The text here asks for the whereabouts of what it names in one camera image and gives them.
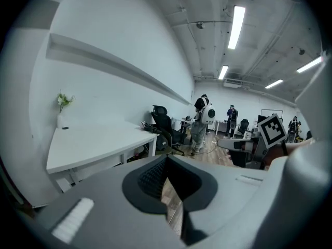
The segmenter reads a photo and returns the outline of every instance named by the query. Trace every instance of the table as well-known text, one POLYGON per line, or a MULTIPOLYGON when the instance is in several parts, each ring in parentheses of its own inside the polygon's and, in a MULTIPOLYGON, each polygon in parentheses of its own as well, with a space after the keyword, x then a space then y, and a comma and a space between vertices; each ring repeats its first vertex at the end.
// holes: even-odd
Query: table
MULTIPOLYGON (((186 118, 182 118, 181 120, 181 130, 180 132, 186 133, 187 128, 192 126, 194 120, 192 119, 191 121, 187 121, 186 118)), ((183 138, 182 142, 183 145, 190 146, 192 144, 192 137, 190 136, 190 139, 187 139, 186 137, 183 138)))
POLYGON ((70 175, 78 184, 75 171, 83 165, 94 165, 109 156, 121 155, 127 162, 125 152, 149 143, 149 157, 155 155, 157 134, 142 130, 128 122, 87 127, 56 129, 48 153, 46 170, 57 173, 56 181, 63 192, 72 186, 65 178, 70 175))
POLYGON ((226 129, 227 129, 227 122, 225 122, 224 120, 216 120, 217 124, 217 129, 216 129, 216 135, 218 134, 219 131, 219 124, 222 124, 222 129, 220 130, 221 132, 225 132, 226 133, 226 129))

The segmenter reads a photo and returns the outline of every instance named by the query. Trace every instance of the sign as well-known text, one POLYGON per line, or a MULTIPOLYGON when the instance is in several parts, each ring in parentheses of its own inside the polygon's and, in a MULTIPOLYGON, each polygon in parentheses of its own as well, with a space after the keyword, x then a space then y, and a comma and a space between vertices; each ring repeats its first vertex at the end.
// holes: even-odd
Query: sign
POLYGON ((273 114, 260 122, 257 127, 263 137, 266 148, 270 148, 287 138, 287 133, 277 114, 273 114))

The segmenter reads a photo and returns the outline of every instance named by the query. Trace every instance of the flower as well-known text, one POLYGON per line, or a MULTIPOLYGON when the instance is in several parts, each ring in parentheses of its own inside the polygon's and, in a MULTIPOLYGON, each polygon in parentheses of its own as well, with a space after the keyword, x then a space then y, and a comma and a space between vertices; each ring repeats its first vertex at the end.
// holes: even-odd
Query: flower
POLYGON ((65 94, 62 94, 61 92, 58 93, 58 104, 60 105, 60 113, 62 112, 62 109, 64 106, 67 106, 72 103, 73 99, 75 98, 72 96, 72 98, 69 100, 65 94))
POLYGON ((61 97, 58 96, 58 104, 61 105, 63 102, 63 99, 61 97))

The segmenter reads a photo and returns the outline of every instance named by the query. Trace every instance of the person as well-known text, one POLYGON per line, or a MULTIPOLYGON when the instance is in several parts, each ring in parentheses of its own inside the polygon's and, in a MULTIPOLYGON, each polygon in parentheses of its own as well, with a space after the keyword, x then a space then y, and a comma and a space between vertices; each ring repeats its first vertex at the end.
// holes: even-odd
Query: person
MULTIPOLYGON (((233 112, 234 112, 235 110, 236 110, 236 109, 234 108, 234 105, 231 104, 230 107, 229 107, 229 109, 228 109, 228 111, 227 111, 228 120, 227 120, 226 135, 224 136, 225 139, 228 138, 229 129, 230 129, 230 121, 231 121, 232 114, 233 114, 233 112)), ((231 131, 230 131, 230 139, 233 139, 234 131, 235 131, 235 129, 231 129, 231 131)))
POLYGON ((191 128, 191 137, 194 140, 194 146, 192 148, 191 155, 198 153, 201 148, 205 146, 205 133, 206 133, 206 124, 201 122, 201 110, 205 107, 205 104, 209 104, 209 99, 206 94, 203 94, 202 97, 198 98, 195 103, 196 116, 195 122, 192 124, 191 128))
POLYGON ((311 134, 311 131, 309 130, 307 132, 307 138, 306 138, 306 140, 309 140, 310 138, 312 138, 312 134, 311 134))
POLYGON ((300 133, 302 133, 301 121, 299 121, 299 123, 297 124, 297 129, 296 129, 297 136, 300 136, 300 133))

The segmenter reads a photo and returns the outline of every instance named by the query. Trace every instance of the ceiling light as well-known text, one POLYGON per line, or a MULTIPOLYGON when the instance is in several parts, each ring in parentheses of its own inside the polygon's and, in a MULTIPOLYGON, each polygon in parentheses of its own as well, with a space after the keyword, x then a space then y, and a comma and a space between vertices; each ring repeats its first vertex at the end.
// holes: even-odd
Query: ceiling light
POLYGON ((282 80, 279 79, 279 80, 277 80, 276 82, 274 82, 274 83, 272 83, 272 84, 266 86, 265 88, 266 88, 266 89, 272 88, 273 86, 278 85, 278 84, 281 83, 281 82, 282 82, 282 80))
POLYGON ((222 68, 222 70, 220 72, 219 79, 223 79, 224 78, 224 76, 225 76, 225 74, 227 72, 227 69, 228 69, 228 66, 227 65, 223 65, 223 68, 222 68))
POLYGON ((232 25, 232 32, 229 39, 228 48, 235 49, 238 39, 240 36, 240 31, 243 23, 245 8, 240 6, 234 6, 234 18, 232 25))
POLYGON ((311 61, 309 64, 306 64, 305 66, 300 67, 300 68, 297 70, 297 72, 302 73, 303 71, 305 71, 305 70, 307 70, 307 69, 313 67, 314 65, 319 64, 319 63, 322 62, 322 61, 323 61, 323 58, 322 58, 322 57, 318 57, 318 58, 316 58, 315 60, 311 61))

